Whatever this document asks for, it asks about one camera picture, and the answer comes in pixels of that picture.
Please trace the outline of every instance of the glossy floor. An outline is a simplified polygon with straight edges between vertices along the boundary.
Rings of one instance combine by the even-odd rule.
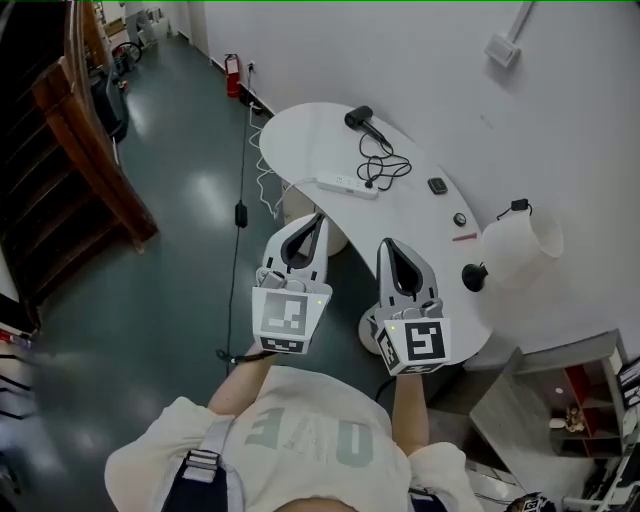
[[[0,450],[23,481],[21,511],[113,510],[103,483],[107,456],[176,397],[206,403],[224,378],[215,350],[226,337],[246,110],[180,37],[146,52],[126,78],[131,122],[121,163],[160,233],[142,255],[124,244],[109,248],[56,292],[32,366],[2,362],[2,373],[34,386],[32,397],[0,397],[3,409],[36,413],[0,418]],[[234,352],[251,343],[254,272],[281,225],[259,203],[258,157],[247,148],[249,226],[239,243]],[[277,198],[278,180],[265,181],[268,197]],[[375,301],[374,279],[349,247],[331,258],[328,282],[334,296],[310,354],[283,362],[372,396],[386,372],[358,343],[356,325]]]

